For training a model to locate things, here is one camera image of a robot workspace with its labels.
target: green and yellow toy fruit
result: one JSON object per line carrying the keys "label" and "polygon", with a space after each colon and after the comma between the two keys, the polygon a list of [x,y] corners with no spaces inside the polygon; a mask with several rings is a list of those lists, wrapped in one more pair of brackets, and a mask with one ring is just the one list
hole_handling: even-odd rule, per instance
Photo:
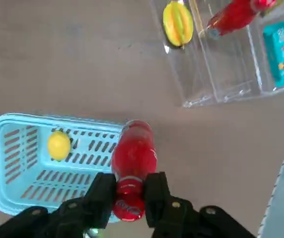
{"label": "green and yellow toy fruit", "polygon": [[190,42],[194,26],[191,13],[177,1],[171,1],[163,12],[163,25],[168,40],[175,46]]}

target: yellow ball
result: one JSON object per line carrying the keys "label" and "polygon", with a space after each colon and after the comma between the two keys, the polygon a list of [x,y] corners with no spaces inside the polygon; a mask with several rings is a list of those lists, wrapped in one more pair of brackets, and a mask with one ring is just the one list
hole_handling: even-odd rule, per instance
{"label": "yellow ball", "polygon": [[61,161],[69,154],[71,150],[71,141],[65,133],[55,131],[48,138],[47,149],[53,159]]}

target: plastic bottle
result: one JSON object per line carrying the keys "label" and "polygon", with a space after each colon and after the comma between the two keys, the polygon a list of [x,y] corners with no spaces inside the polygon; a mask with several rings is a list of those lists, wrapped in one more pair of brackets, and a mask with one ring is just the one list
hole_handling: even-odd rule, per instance
{"label": "plastic bottle", "polygon": [[219,36],[243,28],[251,23],[255,16],[275,4],[276,0],[233,0],[223,10],[213,16],[207,25],[210,37]]}
{"label": "plastic bottle", "polygon": [[113,212],[119,219],[131,222],[143,216],[143,181],[155,172],[156,165],[151,127],[140,120],[128,122],[112,154],[112,172],[117,178]]}

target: blue basket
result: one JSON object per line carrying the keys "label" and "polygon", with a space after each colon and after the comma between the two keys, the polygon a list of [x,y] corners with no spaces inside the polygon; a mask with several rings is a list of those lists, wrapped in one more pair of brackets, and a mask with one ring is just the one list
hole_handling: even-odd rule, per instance
{"label": "blue basket", "polygon": [[[61,116],[0,116],[0,211],[16,215],[30,206],[49,211],[83,196],[98,172],[111,172],[111,154],[123,125]],[[64,161],[47,151],[55,130],[68,134],[71,152]],[[115,216],[110,222],[116,222]]]}

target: floor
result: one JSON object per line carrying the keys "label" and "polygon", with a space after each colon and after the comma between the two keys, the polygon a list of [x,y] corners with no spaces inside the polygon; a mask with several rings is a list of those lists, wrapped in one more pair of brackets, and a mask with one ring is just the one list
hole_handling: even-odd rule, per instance
{"label": "floor", "polygon": [[[0,0],[0,114],[148,121],[171,193],[221,206],[256,234],[284,158],[284,93],[180,104],[148,1]],[[151,232],[141,220],[105,236]]]}

